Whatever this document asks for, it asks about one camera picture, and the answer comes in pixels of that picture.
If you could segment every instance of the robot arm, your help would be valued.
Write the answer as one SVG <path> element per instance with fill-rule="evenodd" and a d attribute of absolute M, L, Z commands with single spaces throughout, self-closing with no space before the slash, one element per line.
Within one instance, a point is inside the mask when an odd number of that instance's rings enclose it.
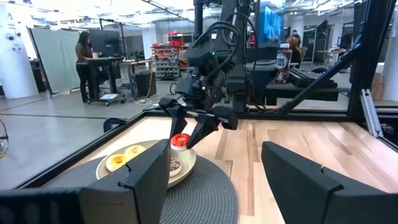
<path fill-rule="evenodd" d="M 245 19 L 252 11 L 253 1 L 233 0 L 228 4 L 224 3 L 221 20 L 202 33 L 203 5 L 208 3 L 210 2 L 194 0 L 196 40 L 187 49 L 187 58 L 190 66 L 195 67 L 195 76 L 179 79 L 175 89 L 176 93 L 183 96 L 185 105 L 167 97 L 159 102 L 159 106 L 172 117 L 170 138 L 184 130 L 187 114 L 195 117 L 197 125 L 191 133 L 187 145 L 189 149 L 213 131 L 217 131 L 219 123 L 226 129 L 235 130 L 238 127 L 234 109 L 225 105 L 215 106 L 215 103 L 223 95 L 222 88 L 228 88 L 227 77 L 233 77 L 236 71 L 244 70 L 246 44 L 243 37 L 246 36 L 247 29 Z M 219 44 L 216 45 L 213 45 L 211 39 L 211 32 L 214 30 L 218 31 L 215 42 Z M 244 79 L 245 73 L 235 76 Z"/>

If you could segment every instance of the round placemat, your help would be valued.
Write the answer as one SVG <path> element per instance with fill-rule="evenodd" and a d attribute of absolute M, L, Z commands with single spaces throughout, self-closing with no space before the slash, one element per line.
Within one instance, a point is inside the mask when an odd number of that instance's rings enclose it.
<path fill-rule="evenodd" d="M 102 158 L 89 161 L 56 177 L 44 187 L 86 187 L 96 181 Z M 214 163 L 198 156 L 188 177 L 167 190 L 162 224 L 238 222 L 238 200 L 228 176 Z"/>

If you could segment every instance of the pillar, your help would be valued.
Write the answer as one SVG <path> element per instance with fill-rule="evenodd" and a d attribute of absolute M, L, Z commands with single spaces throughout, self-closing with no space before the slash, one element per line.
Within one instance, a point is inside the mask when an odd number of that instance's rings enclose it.
<path fill-rule="evenodd" d="M 22 38 L 26 33 L 20 28 L 12 12 L 0 4 L 0 82 L 9 99 L 39 93 Z"/>
<path fill-rule="evenodd" d="M 290 17 L 290 33 L 292 33 L 293 30 L 297 30 L 297 33 L 299 34 L 299 36 L 301 38 L 301 43 L 302 43 L 303 36 L 304 36 L 304 17 L 303 16 L 291 16 Z"/>
<path fill-rule="evenodd" d="M 384 62 L 383 78 L 384 91 L 382 100 L 398 101 L 398 13 L 395 15 L 394 24 L 392 26 L 392 35 Z"/>
<path fill-rule="evenodd" d="M 152 24 L 148 28 L 145 28 L 142 30 L 142 44 L 144 46 L 144 55 L 145 59 L 151 58 L 152 57 L 152 44 L 156 43 L 156 29 L 155 25 Z"/>

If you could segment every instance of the woman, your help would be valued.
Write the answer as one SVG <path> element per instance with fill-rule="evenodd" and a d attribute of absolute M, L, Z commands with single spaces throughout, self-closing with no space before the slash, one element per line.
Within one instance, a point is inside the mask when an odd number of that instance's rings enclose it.
<path fill-rule="evenodd" d="M 290 45 L 290 49 L 292 50 L 292 59 L 290 59 L 291 63 L 298 63 L 296 65 L 296 68 L 300 68 L 301 65 L 301 51 L 299 50 L 299 44 L 297 41 L 297 38 L 295 37 L 289 37 L 287 41 Z"/>
<path fill-rule="evenodd" d="M 89 58 L 93 58 L 93 53 L 91 52 L 91 40 L 88 32 L 82 32 L 80 34 L 79 40 L 75 47 L 77 62 L 84 62 Z M 78 65 L 76 62 L 76 71 L 80 77 L 80 93 L 81 99 L 84 103 L 88 102 L 86 83 L 88 84 L 88 94 L 90 99 L 95 98 L 94 86 L 91 80 L 91 71 L 88 66 Z"/>

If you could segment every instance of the plate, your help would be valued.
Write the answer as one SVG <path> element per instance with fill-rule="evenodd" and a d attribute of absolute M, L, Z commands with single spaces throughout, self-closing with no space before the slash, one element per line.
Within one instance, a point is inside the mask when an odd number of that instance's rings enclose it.
<path fill-rule="evenodd" d="M 137 142 L 137 143 L 131 144 L 129 146 L 123 147 L 121 149 L 118 149 L 118 150 L 112 152 L 111 154 L 107 155 L 97 166 L 97 169 L 95 172 L 97 179 L 99 180 L 99 179 L 103 178 L 104 176 L 110 174 L 110 171 L 107 170 L 107 168 L 106 168 L 106 161 L 108 160 L 108 158 L 110 156 L 113 156 L 115 154 L 124 154 L 124 151 L 128 147 L 131 147 L 134 145 L 144 146 L 145 148 L 148 149 L 158 142 L 159 142 L 159 140 Z M 195 162 L 197 161 L 197 155 L 195 154 L 195 151 L 193 149 L 186 150 L 186 151 L 175 151 L 172 149 L 172 157 L 173 158 L 177 157 L 181 161 L 182 168 L 181 168 L 181 172 L 178 175 L 171 177 L 169 179 L 169 184 L 167 186 L 168 189 L 175 186 L 176 184 L 180 183 L 183 179 L 185 179 L 187 177 L 187 175 L 191 172 L 193 166 L 195 165 Z"/>

